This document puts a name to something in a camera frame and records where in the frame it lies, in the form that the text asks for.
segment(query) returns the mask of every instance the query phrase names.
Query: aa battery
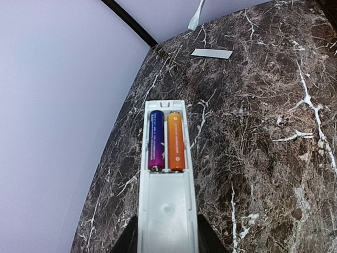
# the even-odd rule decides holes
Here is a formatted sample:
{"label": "aa battery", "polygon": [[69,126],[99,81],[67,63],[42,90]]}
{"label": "aa battery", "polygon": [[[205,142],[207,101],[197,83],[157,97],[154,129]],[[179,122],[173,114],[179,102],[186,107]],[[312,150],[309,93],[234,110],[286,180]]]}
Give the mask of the aa battery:
{"label": "aa battery", "polygon": [[181,116],[172,112],[167,116],[168,168],[185,169],[184,139]]}
{"label": "aa battery", "polygon": [[164,113],[150,113],[150,132],[148,140],[148,169],[161,171],[165,167]]}

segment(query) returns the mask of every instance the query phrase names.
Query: white wall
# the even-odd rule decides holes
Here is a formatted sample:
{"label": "white wall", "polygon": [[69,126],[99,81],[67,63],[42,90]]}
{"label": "white wall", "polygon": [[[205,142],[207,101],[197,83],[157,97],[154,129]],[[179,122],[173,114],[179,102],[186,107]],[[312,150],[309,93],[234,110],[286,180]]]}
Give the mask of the white wall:
{"label": "white wall", "polygon": [[147,45],[99,0],[3,1],[0,252],[69,252]]}
{"label": "white wall", "polygon": [[[205,0],[200,24],[270,0]],[[185,32],[200,0],[116,0],[158,42]]]}

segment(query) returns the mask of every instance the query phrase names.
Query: orange battery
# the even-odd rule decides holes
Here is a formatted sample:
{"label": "orange battery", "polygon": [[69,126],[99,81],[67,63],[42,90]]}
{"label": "orange battery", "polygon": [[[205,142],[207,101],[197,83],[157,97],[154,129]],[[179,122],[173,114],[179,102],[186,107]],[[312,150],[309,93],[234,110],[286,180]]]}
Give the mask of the orange battery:
{"label": "orange battery", "polygon": [[185,169],[185,153],[181,116],[172,112],[167,116],[168,168]]}

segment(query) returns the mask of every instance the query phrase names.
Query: white cable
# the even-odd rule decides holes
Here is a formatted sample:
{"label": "white cable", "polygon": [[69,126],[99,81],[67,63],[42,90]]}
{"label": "white cable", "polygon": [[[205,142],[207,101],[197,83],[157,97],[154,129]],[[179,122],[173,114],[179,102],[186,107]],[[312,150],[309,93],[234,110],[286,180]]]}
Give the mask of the white cable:
{"label": "white cable", "polygon": [[198,9],[196,9],[194,16],[191,18],[188,29],[195,31],[195,29],[199,25],[200,13],[201,13],[201,9],[204,3],[205,3],[205,0],[200,0],[199,7]]}

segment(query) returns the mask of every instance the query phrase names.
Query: round indent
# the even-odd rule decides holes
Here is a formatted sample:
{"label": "round indent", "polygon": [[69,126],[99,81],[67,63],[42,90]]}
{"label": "round indent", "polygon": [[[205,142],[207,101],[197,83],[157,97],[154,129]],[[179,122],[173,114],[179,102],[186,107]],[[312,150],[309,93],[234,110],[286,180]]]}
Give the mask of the round indent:
{"label": "round indent", "polygon": [[165,211],[165,212],[170,212],[170,211],[171,211],[171,208],[170,208],[170,207],[164,207],[164,211]]}

